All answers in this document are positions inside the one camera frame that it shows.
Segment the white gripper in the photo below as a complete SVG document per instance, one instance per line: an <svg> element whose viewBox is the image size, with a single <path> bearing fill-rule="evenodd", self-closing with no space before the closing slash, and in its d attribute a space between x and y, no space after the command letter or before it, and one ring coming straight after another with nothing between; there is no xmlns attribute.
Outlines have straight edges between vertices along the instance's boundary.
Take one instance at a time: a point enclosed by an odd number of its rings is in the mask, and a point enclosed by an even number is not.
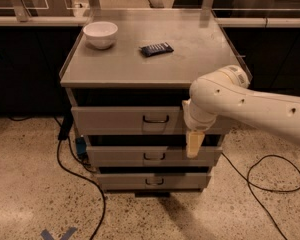
<svg viewBox="0 0 300 240"><path fill-rule="evenodd" d="M215 122L217 116L204 111L191 99L183 100L183 118L188 129L186 133L186 154L188 158L198 156L205 133Z"/></svg>

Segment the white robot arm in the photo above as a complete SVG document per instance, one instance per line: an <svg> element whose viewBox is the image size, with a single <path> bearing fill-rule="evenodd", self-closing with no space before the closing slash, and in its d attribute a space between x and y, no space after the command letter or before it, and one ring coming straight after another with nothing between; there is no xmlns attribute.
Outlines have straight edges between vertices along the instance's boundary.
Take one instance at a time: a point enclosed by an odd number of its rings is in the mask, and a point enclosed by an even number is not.
<svg viewBox="0 0 300 240"><path fill-rule="evenodd" d="M219 116L228 117L300 146L300 97L252 91L239 66L229 65L192 82L182 102L186 154L198 155L205 133Z"/></svg>

